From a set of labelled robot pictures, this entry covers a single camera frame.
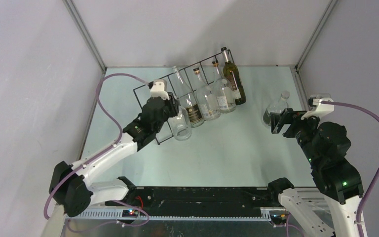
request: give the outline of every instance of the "empty glass bottle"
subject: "empty glass bottle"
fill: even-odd
[[[288,108],[287,100],[289,97],[290,93],[284,90],[278,100],[274,100],[268,105],[263,117],[265,124],[271,126],[271,113],[280,115],[284,112],[284,109]]]
[[[225,78],[220,71],[219,61],[213,61],[214,66],[214,83],[213,92],[217,97],[220,112],[227,114],[236,109],[232,87],[230,81]]]
[[[195,96],[198,101],[198,107],[201,110],[206,121],[214,120],[220,117],[219,103],[213,89],[207,84],[206,80],[200,73],[200,68],[194,68],[194,74],[197,76]]]
[[[179,70],[176,66],[172,68],[176,76],[175,92],[179,98],[179,104],[184,107],[188,112],[191,127],[198,127],[204,123],[204,118],[201,115],[200,108],[198,107],[197,99],[190,87],[185,83]]]
[[[178,115],[168,119],[172,134],[178,141],[185,141],[191,137],[191,122],[188,112],[182,106],[178,107]]]

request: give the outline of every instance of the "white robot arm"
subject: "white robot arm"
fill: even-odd
[[[362,225],[364,235],[367,232],[364,218],[356,222],[356,210],[362,199],[363,188],[358,171],[350,165],[344,155],[350,147],[346,129],[332,122],[320,124],[320,118],[333,112],[334,106],[322,104],[333,101],[328,95],[312,95],[309,105],[311,111],[286,110],[281,116],[272,118],[272,133],[279,133],[282,126],[290,124],[284,137],[295,137],[306,155],[312,169],[313,180],[324,195],[331,211],[334,228],[326,225],[304,203],[292,184],[279,190],[278,201],[287,208],[309,236],[358,237],[357,225]]]
[[[143,106],[142,112],[128,124],[121,140],[91,163],[87,158],[71,165],[64,161],[54,168],[49,192],[73,170],[82,169],[70,177],[54,195],[59,205],[63,205],[68,216],[74,217],[88,206],[109,200],[121,200],[128,192],[127,185],[115,179],[109,182],[94,183],[95,179],[120,160],[130,156],[150,143],[161,130],[163,124],[178,114],[178,102],[172,93],[166,92],[166,81],[151,82],[151,98]]]

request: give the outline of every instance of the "bottle label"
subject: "bottle label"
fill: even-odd
[[[236,90],[233,91],[233,98],[235,100],[242,98],[242,96],[240,95],[239,89],[236,89]]]
[[[219,106],[221,110],[228,110],[226,96],[217,96],[217,101],[219,102]]]
[[[202,105],[199,105],[199,107],[204,118],[209,118],[211,113],[208,111],[207,105],[202,104]]]
[[[202,120],[201,111],[198,108],[198,104],[185,108],[188,112],[189,122],[191,124],[200,122]]]
[[[227,76],[226,78],[230,81],[231,89],[236,90],[242,86],[242,81],[240,80],[240,75],[235,74],[233,71],[230,71],[230,73],[231,73],[231,75]]]

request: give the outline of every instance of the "white wall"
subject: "white wall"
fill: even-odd
[[[61,0],[0,0],[0,237],[36,237],[81,149],[101,72]]]
[[[109,67],[295,64],[329,0],[75,0]]]
[[[379,115],[379,1],[343,0],[301,70],[309,94],[329,92],[335,101]],[[327,116],[346,126],[352,142],[346,158],[366,190],[379,165],[379,124],[361,112],[335,108]],[[364,209],[368,236],[379,236],[379,181]]]

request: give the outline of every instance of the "bottle rack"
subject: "bottle rack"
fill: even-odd
[[[230,49],[227,49],[227,53],[230,55],[230,58],[231,58],[232,62],[234,63],[234,59],[233,59],[233,55],[231,54],[231,50],[230,50]],[[184,73],[181,73],[181,75],[182,75],[182,76],[185,75],[185,78],[187,79],[188,85],[190,86],[190,88],[191,88],[191,90],[192,90],[193,92],[195,92],[196,89],[194,90],[194,88],[193,88],[192,85],[191,85],[190,78],[188,77],[188,74],[187,74],[187,69],[190,68],[190,67],[193,67],[193,66],[195,66],[195,65],[197,65],[197,64],[199,64],[199,65],[200,65],[200,69],[201,69],[201,71],[202,71],[203,74],[204,74],[204,78],[207,80],[207,84],[211,84],[211,83],[213,83],[214,81],[213,81],[213,80],[212,80],[212,81],[209,81],[209,80],[208,80],[208,77],[207,77],[206,74],[205,74],[205,71],[204,71],[204,68],[203,68],[203,66],[202,66],[202,63],[205,62],[205,61],[207,61],[207,60],[209,60],[209,59],[212,59],[212,58],[215,58],[215,60],[218,60],[218,59],[217,59],[217,56],[220,56],[221,54],[222,54],[221,52],[220,52],[220,53],[217,53],[217,54],[214,54],[214,55],[212,55],[212,56],[210,56],[210,57],[208,57],[208,58],[205,58],[205,59],[203,59],[203,60],[201,60],[201,61],[198,61],[198,62],[196,62],[196,63],[193,63],[193,64],[191,64],[191,65],[188,65],[188,66],[186,66],[186,67],[183,67],[183,68],[179,69],[179,72],[184,71]],[[169,84],[171,85],[172,91],[173,91],[174,95],[176,96],[176,92],[175,92],[174,86],[173,86],[172,81],[171,81],[171,79],[170,79],[170,76],[173,75],[173,74],[174,74],[174,73],[170,73],[170,74],[165,75],[165,76],[163,76],[163,77],[160,77],[160,78],[158,78],[158,79],[166,79],[166,78],[167,78],[168,81],[169,81]],[[143,87],[146,87],[146,85],[141,85],[141,86],[136,87],[136,88],[133,89],[134,96],[136,97],[136,100],[137,100],[137,102],[139,103],[140,109],[142,109],[143,107],[142,107],[142,103],[140,102],[139,97],[137,96],[137,92],[136,92],[136,91],[137,91],[138,89],[143,88]],[[163,143],[163,142],[165,142],[165,141],[167,141],[167,140],[169,140],[169,139],[171,139],[171,138],[174,137],[174,136],[173,136],[173,133],[172,133],[171,126],[169,125],[169,122],[168,122],[168,121],[167,121],[167,124],[168,124],[169,130],[170,130],[170,132],[171,132],[171,135],[168,136],[168,137],[166,137],[166,138],[163,138],[161,141],[159,141],[159,139],[158,139],[158,137],[157,137],[157,135],[156,135],[155,140],[156,140],[156,142],[157,142],[158,145],[160,145],[161,143]]]

